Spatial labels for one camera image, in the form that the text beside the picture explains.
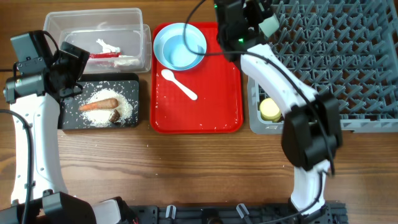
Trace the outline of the red snack wrapper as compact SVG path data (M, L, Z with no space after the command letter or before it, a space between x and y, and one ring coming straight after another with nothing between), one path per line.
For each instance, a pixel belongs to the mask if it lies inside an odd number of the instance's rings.
M109 53L100 53L100 54L90 54L90 59L97 58L117 58L121 55L120 52L109 52Z

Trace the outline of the orange carrot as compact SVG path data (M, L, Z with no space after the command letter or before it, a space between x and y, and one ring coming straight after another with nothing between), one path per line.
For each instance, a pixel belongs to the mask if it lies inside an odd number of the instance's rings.
M105 100L88 103L79 107L80 111L91 111L91 110L110 110L115 109L119 106L119 102L115 98L108 98Z

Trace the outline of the brown food scrap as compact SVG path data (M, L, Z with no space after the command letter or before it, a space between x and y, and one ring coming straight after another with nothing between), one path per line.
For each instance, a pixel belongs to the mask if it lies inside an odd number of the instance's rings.
M113 110L112 115L109 117L111 123L118 123L121 115L118 110Z

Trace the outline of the small light blue bowl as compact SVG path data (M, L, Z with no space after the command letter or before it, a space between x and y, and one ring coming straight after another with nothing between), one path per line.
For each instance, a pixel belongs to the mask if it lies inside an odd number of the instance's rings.
M202 60L202 56L189 51L183 41L183 35L169 37L162 46L163 64L172 70L188 70Z

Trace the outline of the yellow cup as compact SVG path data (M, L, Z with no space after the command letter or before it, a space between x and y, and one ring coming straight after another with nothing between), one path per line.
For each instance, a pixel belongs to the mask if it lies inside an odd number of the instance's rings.
M259 105L261 118L264 121L278 122L282 116L279 107L272 98L266 98Z

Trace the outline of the green bowl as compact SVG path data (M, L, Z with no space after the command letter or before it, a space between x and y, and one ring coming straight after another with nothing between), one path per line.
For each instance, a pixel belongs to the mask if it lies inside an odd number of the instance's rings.
M264 34L265 37L269 38L273 33L275 33L279 29L279 20L275 14L271 17L264 19L259 24L260 31Z

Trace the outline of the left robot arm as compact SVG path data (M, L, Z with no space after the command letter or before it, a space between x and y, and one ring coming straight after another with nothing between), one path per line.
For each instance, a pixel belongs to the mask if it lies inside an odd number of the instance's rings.
M68 193L58 151L60 100L79 95L89 53L67 42L49 46L45 30L14 36L17 55L4 97L16 132L16 179L2 223L139 223L120 197L90 205Z

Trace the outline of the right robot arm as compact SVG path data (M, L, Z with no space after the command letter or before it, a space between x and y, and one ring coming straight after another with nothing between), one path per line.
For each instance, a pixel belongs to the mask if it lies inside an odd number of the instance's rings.
M290 204L301 223L326 212L328 174L342 145L338 100L299 80L266 43L279 29L269 1L215 1L218 43L224 56L274 100L284 117L282 149L294 166Z

